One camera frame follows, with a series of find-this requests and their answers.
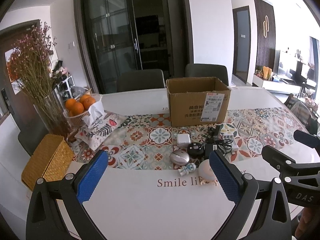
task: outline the screw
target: screw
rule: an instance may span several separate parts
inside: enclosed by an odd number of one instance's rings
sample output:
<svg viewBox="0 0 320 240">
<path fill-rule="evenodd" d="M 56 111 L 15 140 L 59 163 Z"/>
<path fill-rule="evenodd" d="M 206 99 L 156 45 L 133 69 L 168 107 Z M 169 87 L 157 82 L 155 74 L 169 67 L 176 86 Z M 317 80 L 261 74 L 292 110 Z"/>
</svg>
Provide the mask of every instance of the screw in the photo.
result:
<svg viewBox="0 0 320 240">
<path fill-rule="evenodd" d="M 278 184 L 281 183 L 281 179 L 279 179 L 279 178 L 274 178 L 274 180 L 275 180 L 275 183 L 278 183 Z"/>
<path fill-rule="evenodd" d="M 252 179 L 252 175 L 249 173 L 245 173 L 243 176 L 245 179 L 248 179 L 248 180 Z"/>
<path fill-rule="evenodd" d="M 290 182 L 291 182 L 291 179 L 290 179 L 289 177 L 285 177 L 285 178 L 284 178 L 284 181 L 287 182 L 287 183 L 290 183 Z"/>
<path fill-rule="evenodd" d="M 72 173 L 68 173 L 68 174 L 66 175 L 66 179 L 67 179 L 67 180 L 73 179 L 73 174 L 72 174 Z"/>
<path fill-rule="evenodd" d="M 41 184 L 43 182 L 43 178 L 39 178 L 38 180 L 37 180 L 37 184 Z"/>
</svg>

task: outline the blue gripper pad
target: blue gripper pad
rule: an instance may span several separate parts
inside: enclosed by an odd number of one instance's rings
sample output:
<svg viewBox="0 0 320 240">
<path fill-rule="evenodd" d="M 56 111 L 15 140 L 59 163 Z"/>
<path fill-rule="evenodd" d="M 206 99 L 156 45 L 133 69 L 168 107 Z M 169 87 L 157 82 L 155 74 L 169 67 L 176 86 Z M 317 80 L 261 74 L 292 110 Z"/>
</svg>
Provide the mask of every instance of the blue gripper pad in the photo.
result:
<svg viewBox="0 0 320 240">
<path fill-rule="evenodd" d="M 96 154 L 99 154 L 99 156 L 92 159 L 92 161 L 94 161 L 93 163 L 90 161 L 87 164 L 89 165 L 89 169 L 78 183 L 77 199 L 80 204 L 90 199 L 94 189 L 108 166 L 108 153 L 105 151 L 99 151 Z"/>
<path fill-rule="evenodd" d="M 209 156 L 209 164 L 228 200 L 237 205 L 241 199 L 239 185 L 215 151 Z"/>
</svg>

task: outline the glass sliding door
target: glass sliding door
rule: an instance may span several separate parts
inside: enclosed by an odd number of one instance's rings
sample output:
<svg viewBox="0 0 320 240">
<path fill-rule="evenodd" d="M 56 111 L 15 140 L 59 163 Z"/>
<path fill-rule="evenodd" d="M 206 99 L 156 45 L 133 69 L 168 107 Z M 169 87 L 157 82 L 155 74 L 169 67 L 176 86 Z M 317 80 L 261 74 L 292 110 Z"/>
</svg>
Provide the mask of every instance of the glass sliding door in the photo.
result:
<svg viewBox="0 0 320 240">
<path fill-rule="evenodd" d="M 141 69 L 132 0 L 84 0 L 84 14 L 100 93 L 114 93 L 122 73 Z"/>
</svg>

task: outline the television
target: television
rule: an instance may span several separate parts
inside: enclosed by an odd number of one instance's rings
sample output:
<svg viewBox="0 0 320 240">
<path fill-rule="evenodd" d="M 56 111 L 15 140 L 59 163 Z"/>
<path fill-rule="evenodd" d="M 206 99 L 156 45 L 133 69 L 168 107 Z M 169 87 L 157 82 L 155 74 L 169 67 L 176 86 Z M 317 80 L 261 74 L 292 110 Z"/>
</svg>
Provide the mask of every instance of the television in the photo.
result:
<svg viewBox="0 0 320 240">
<path fill-rule="evenodd" d="M 136 18 L 137 34 L 159 33 L 159 19 L 157 15 Z"/>
</svg>

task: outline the woven storage box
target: woven storage box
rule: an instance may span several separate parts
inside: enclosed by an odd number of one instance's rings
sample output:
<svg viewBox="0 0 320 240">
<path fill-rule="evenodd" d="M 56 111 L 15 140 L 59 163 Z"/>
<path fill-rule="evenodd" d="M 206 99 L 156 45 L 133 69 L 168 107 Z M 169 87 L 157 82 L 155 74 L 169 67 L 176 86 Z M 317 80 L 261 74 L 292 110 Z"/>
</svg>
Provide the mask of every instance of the woven storage box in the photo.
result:
<svg viewBox="0 0 320 240">
<path fill-rule="evenodd" d="M 72 161 L 73 151 L 63 136 L 47 134 L 29 159 L 22 174 L 22 182 L 33 190 L 37 179 L 61 180 Z"/>
</svg>

